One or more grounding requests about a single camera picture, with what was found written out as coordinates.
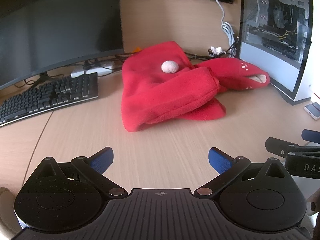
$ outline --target smartphone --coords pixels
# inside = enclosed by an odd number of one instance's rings
[[[310,114],[313,119],[320,119],[320,105],[318,103],[307,105],[304,110]]]

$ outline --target red fleece garment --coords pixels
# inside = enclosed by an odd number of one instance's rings
[[[168,60],[178,63],[177,73],[162,72],[161,65]],[[248,78],[258,74],[266,77],[264,83]],[[266,72],[239,59],[212,59],[193,66],[173,41],[129,57],[124,62],[122,77],[122,121],[130,132],[171,118],[221,118],[226,109],[214,98],[218,92],[254,89],[269,83]]]

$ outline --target desk seam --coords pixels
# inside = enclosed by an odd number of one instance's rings
[[[26,173],[24,174],[24,178],[23,178],[21,187],[23,187],[23,185],[24,185],[24,182],[25,182],[25,179],[26,179],[28,170],[29,170],[29,166],[30,166],[31,160],[32,160],[32,158],[33,158],[33,155],[34,155],[34,153],[35,153],[35,151],[36,151],[36,149],[37,149],[38,143],[39,143],[39,141],[40,141],[40,139],[41,139],[41,137],[42,137],[42,134],[43,134],[45,128],[47,127],[47,124],[48,124],[48,122],[49,122],[49,120],[50,120],[53,112],[54,112],[54,111],[51,112],[51,114],[50,114],[47,122],[45,123],[45,125],[44,125],[44,127],[43,127],[43,129],[42,129],[42,132],[41,132],[41,134],[40,134],[40,136],[39,136],[39,138],[38,138],[38,141],[37,141],[37,143],[36,143],[36,146],[35,146],[35,148],[33,149],[32,155],[31,155],[31,157],[30,157],[30,160],[29,160],[29,163],[28,163],[28,166],[27,166],[27,169],[26,169]]]

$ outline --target white power cord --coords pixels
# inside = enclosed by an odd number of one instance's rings
[[[225,13],[224,13],[224,9],[223,7],[221,6],[221,4],[219,3],[218,0],[215,0],[217,2],[217,4],[220,6],[221,10],[222,10],[222,13],[223,13],[223,16],[222,16],[222,19],[221,19],[221,29],[222,31],[227,35],[228,37],[228,42],[229,42],[229,46],[231,47],[232,45],[234,45],[235,43],[235,38],[234,38],[234,31],[232,29],[232,26],[230,23],[228,22],[224,22],[224,17],[225,17]],[[232,55],[235,55],[236,54],[236,48],[235,46],[230,50],[230,53]]]

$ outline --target keyboard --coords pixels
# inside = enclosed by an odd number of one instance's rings
[[[98,97],[97,73],[67,76],[30,88],[0,106],[0,127],[53,109],[72,106]]]

